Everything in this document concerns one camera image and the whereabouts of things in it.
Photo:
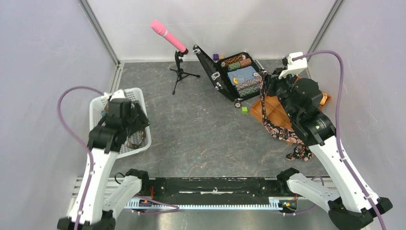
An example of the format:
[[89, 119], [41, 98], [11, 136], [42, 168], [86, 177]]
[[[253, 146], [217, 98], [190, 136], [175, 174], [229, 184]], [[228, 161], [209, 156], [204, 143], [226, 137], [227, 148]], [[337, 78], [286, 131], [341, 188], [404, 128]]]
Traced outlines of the orange compartment tray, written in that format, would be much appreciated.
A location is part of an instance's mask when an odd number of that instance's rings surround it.
[[[326, 92], [322, 91], [323, 99], [320, 103], [319, 109], [322, 108], [330, 101], [332, 98], [331, 95], [327, 94]], [[264, 101], [265, 105], [265, 114], [267, 119], [273, 124], [273, 127], [287, 129], [288, 131], [293, 132], [291, 122], [289, 120], [288, 115], [285, 113], [282, 105], [279, 103], [276, 96], [274, 97], [265, 97]], [[263, 116], [262, 116], [262, 106], [261, 100], [258, 100], [254, 105], [250, 108], [249, 113], [257, 119], [263, 125]], [[302, 144], [301, 140], [296, 140], [295, 138], [283, 138], [279, 133], [271, 134], [272, 137], [283, 140], [288, 144]]]

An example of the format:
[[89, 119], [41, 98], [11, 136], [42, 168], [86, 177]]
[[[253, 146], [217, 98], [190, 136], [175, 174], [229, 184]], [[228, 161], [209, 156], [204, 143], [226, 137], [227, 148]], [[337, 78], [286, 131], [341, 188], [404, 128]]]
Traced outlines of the black floral tie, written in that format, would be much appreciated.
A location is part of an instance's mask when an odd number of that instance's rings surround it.
[[273, 122], [271, 122], [267, 116], [266, 116], [266, 107], [265, 107], [265, 74], [260, 73], [261, 76], [261, 83], [260, 83], [260, 104], [261, 104], [261, 115], [262, 115], [262, 123], [268, 133], [279, 140], [283, 141], [288, 141], [292, 142], [294, 144], [297, 144], [297, 146], [293, 149], [292, 153], [289, 153], [286, 155], [285, 159], [288, 161], [294, 161], [294, 160], [299, 160], [299, 161], [308, 161], [309, 159], [313, 158], [315, 155], [314, 153], [309, 149], [308, 146], [306, 146], [301, 139], [297, 136], [297, 134], [290, 130], [286, 129], [281, 126], [275, 125]]

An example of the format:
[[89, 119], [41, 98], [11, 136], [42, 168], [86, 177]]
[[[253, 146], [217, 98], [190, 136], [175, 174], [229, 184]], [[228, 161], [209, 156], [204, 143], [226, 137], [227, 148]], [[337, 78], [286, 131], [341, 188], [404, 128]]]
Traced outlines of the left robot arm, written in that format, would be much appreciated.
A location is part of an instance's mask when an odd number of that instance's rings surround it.
[[113, 230], [117, 216], [130, 199], [150, 190], [146, 171], [130, 169], [113, 193], [105, 198], [110, 171], [121, 147], [136, 132], [149, 132], [143, 100], [96, 98], [90, 103], [90, 132], [84, 178], [69, 215], [57, 223], [59, 230]]

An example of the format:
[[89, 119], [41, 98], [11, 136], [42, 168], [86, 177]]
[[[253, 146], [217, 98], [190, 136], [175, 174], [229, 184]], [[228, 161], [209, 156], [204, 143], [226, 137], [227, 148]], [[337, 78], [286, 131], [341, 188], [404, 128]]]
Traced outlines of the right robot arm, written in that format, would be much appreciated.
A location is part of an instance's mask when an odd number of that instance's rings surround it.
[[323, 94], [318, 84], [289, 75], [279, 79], [261, 70], [261, 96], [275, 96], [288, 115], [294, 133], [319, 159], [336, 190], [328, 189], [289, 168], [277, 176], [277, 191], [298, 194], [323, 208], [340, 230], [359, 230], [392, 209], [363, 180], [343, 149], [332, 121], [320, 110]]

